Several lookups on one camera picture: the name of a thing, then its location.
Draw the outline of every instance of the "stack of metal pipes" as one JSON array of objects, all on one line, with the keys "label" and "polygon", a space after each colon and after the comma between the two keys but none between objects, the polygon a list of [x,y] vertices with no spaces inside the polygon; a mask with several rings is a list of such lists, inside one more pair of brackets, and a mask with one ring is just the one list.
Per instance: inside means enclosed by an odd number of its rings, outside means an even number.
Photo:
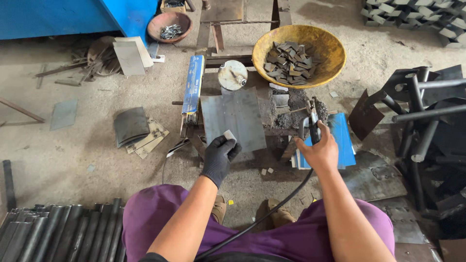
[{"label": "stack of metal pipes", "polygon": [[0,227],[0,262],[124,262],[121,203],[13,209]]}]

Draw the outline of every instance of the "hand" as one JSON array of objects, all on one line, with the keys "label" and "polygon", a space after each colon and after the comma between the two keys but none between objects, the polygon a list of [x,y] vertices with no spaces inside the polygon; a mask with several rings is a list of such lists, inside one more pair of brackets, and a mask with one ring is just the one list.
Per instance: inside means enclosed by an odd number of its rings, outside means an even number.
[{"label": "hand", "polygon": [[230,163],[241,152],[241,145],[235,140],[227,140],[221,135],[214,139],[206,149],[204,157],[204,169],[201,175],[204,175],[220,188],[220,185],[230,172]]},{"label": "hand", "polygon": [[301,138],[295,138],[296,146],[303,154],[306,162],[315,172],[328,172],[338,166],[338,145],[335,142],[330,128],[317,121],[321,130],[321,140],[313,146],[304,144]]}]

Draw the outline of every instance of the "welding cable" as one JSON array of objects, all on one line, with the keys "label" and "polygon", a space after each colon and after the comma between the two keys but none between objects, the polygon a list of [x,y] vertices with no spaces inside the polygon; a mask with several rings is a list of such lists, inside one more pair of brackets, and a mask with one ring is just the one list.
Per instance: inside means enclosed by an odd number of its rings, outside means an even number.
[{"label": "welding cable", "polygon": [[220,248],[222,248],[223,246],[225,246],[226,244],[230,243],[231,241],[237,239],[238,237],[242,236],[244,233],[246,233],[247,231],[251,230],[253,227],[255,227],[257,224],[261,223],[264,219],[266,219],[268,216],[270,216],[273,212],[277,211],[277,209],[279,209],[281,206],[283,206],[286,202],[288,202],[292,197],[294,197],[300,190],[301,188],[309,181],[309,178],[311,177],[311,174],[312,172],[314,171],[314,169],[311,168],[311,170],[309,171],[308,175],[306,176],[306,178],[303,180],[303,182],[293,191],[291,192],[291,194],[286,197],[282,202],[280,202],[276,207],[272,208],[265,216],[261,217],[260,219],[256,220],[256,222],[252,223],[250,226],[248,226],[246,229],[243,229],[242,231],[239,231],[238,233],[230,236],[229,238],[225,239],[224,241],[216,244],[215,246],[213,246],[212,248],[210,248],[209,250],[207,251],[204,251],[202,252],[201,254],[199,254],[198,256],[196,256],[196,258],[194,259],[194,261],[199,261],[205,257],[207,257],[208,255],[212,255],[215,251],[219,250]]}]

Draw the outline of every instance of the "round metal lid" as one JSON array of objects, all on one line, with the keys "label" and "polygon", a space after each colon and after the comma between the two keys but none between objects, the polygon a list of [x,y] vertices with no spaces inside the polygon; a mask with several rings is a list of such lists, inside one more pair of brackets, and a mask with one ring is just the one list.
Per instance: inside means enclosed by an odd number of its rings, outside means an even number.
[{"label": "round metal lid", "polygon": [[218,74],[219,83],[226,90],[236,91],[246,85],[246,67],[236,60],[226,61],[220,66]]}]

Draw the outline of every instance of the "yellow bowl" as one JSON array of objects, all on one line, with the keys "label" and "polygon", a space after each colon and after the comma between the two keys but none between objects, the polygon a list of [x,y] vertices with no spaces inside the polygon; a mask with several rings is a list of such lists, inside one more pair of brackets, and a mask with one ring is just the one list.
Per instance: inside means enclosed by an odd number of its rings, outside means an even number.
[{"label": "yellow bowl", "polygon": [[[264,69],[268,52],[275,42],[297,42],[298,44],[312,44],[315,52],[320,55],[322,63],[317,65],[314,76],[306,80],[304,85],[288,85],[275,81],[267,75]],[[343,69],[346,53],[342,43],[329,31],[305,25],[284,26],[263,35],[254,45],[253,64],[259,74],[267,81],[288,88],[312,88],[334,79]]]}]

